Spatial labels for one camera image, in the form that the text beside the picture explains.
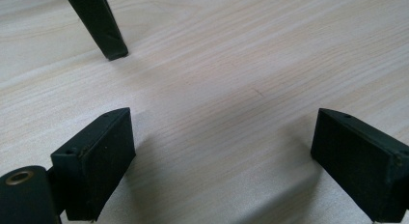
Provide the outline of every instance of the black plastic bracket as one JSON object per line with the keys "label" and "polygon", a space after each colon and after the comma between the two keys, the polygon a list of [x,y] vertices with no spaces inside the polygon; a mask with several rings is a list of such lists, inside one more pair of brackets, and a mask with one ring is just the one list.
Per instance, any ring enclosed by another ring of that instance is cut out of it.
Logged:
{"label": "black plastic bracket", "polygon": [[120,29],[107,0],[69,0],[108,60],[128,54]]}
{"label": "black plastic bracket", "polygon": [[402,221],[408,146],[348,114],[319,109],[311,154],[372,221]]}
{"label": "black plastic bracket", "polygon": [[105,113],[51,155],[53,167],[13,170],[0,179],[3,223],[97,220],[135,157],[129,108]]}

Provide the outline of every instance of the table surface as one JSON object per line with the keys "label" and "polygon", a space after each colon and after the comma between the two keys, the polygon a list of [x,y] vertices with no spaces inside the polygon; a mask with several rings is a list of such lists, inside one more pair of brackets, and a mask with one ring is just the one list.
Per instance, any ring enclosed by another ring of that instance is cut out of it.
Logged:
{"label": "table surface", "polygon": [[310,147],[319,107],[409,144],[409,0],[108,1],[113,62],[67,0],[0,0],[1,175],[130,107],[98,223],[371,223]]}

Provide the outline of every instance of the black chair leg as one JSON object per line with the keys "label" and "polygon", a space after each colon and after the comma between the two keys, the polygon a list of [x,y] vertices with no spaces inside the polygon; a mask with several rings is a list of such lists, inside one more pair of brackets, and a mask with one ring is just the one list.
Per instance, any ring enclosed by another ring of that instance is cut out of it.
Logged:
{"label": "black chair leg", "polygon": [[120,29],[106,0],[69,0],[108,60],[128,54]]}

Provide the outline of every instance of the black plastic block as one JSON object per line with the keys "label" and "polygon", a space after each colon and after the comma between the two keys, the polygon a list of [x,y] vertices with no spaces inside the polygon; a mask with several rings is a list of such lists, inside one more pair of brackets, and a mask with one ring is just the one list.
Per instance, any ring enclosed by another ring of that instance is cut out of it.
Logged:
{"label": "black plastic block", "polygon": [[320,109],[311,153],[372,221],[402,220],[408,146],[350,115]]}
{"label": "black plastic block", "polygon": [[51,155],[69,220],[97,220],[135,156],[128,108],[98,117]]}

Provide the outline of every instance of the screw hole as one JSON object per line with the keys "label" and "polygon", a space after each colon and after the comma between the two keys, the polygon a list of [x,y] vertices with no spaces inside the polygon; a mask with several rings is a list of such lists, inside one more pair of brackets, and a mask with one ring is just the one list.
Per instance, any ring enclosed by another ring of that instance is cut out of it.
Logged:
{"label": "screw hole", "polygon": [[16,185],[19,183],[23,183],[33,177],[34,173],[32,171],[21,171],[9,176],[6,179],[6,184],[8,185]]}
{"label": "screw hole", "polygon": [[66,154],[76,154],[76,149],[72,148],[66,151]]}

